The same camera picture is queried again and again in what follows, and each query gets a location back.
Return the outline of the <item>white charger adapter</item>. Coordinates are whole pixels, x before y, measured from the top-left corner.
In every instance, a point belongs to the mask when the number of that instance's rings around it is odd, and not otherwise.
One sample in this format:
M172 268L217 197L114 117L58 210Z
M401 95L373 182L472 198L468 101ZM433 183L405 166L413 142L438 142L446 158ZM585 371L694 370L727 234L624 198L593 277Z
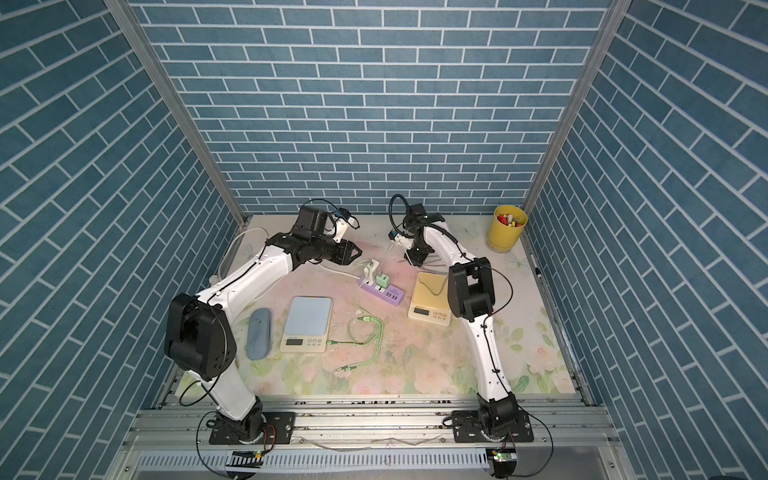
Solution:
M364 282L368 285L372 285L376 282L377 272L379 270L380 262L372 259L364 267Z

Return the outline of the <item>purple power strip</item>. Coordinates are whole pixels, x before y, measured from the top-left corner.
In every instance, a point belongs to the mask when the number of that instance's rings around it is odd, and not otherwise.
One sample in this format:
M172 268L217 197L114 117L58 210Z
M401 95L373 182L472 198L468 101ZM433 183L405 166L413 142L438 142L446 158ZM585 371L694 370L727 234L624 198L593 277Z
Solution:
M360 278L359 284L364 292L369 293L375 298L383 300L394 306L400 306L405 299L405 292L393 284L390 284L387 288L382 289L375 283L368 284L365 281L365 278Z

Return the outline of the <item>yellow electronic scale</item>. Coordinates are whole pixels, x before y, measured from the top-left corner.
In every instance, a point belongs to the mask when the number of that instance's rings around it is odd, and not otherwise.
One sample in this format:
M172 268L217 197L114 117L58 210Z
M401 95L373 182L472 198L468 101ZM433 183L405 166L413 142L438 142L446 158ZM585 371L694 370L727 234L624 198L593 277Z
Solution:
M416 276L408 318L413 321L448 327L452 312L447 297L448 277L419 272Z

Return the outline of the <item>blue electronic scale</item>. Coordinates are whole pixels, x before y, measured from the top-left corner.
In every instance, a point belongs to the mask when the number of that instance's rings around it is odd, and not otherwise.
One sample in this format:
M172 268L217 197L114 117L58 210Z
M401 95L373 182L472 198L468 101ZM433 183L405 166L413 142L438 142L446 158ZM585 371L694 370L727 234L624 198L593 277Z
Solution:
M280 341L282 353L324 353L333 302L328 297L294 297Z

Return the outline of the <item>green charger adapter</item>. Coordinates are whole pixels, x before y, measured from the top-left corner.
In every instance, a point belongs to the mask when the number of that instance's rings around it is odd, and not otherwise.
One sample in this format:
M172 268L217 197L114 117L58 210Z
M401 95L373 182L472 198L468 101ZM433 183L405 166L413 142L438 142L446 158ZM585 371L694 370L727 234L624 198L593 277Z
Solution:
M378 274L375 277L375 284L377 288L386 290L390 285L390 277L386 274Z

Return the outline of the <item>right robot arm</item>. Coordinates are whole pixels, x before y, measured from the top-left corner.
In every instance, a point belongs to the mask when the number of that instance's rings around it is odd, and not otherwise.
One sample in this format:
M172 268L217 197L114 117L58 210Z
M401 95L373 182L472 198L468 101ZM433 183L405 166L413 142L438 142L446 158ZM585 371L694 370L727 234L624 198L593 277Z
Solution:
M475 361L478 382L478 423L492 441L531 441L530 417L519 406L503 372L495 338L494 268L485 257L469 252L449 231L445 218L429 213L401 194L390 198L389 238L405 249L413 266L434 253L448 267L446 292L451 313L461 320Z

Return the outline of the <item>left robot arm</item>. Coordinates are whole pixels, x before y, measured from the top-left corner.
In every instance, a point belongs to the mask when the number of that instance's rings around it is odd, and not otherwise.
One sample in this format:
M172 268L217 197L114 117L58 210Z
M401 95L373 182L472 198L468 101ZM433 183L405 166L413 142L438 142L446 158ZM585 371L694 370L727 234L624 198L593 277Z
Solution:
M236 443L254 443L267 432L261 400L249 390L235 364L231 324L242 310L276 282L307 262L346 266L362 255L344 238L360 223L345 208L330 212L303 205L287 232L265 241L258 255L213 286L181 293L169 304L164 353L197 380L217 405L216 419Z

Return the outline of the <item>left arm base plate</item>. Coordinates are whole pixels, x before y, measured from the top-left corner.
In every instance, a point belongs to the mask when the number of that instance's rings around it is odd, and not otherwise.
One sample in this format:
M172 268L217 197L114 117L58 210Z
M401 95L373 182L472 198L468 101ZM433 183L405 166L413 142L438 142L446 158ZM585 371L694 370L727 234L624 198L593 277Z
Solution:
M293 412L261 412L252 418L254 428L236 426L229 419L216 413L205 421L205 427L210 430L211 445L272 445L289 444L294 424Z

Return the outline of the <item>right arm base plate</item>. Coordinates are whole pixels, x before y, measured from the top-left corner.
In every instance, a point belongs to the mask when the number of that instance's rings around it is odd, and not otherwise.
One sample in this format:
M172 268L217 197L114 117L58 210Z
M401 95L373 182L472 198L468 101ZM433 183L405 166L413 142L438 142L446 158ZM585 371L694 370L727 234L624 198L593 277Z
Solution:
M456 443L530 443L534 441L529 415L520 413L504 434L489 434L482 426L475 410L455 410L443 418L443 426L450 429Z

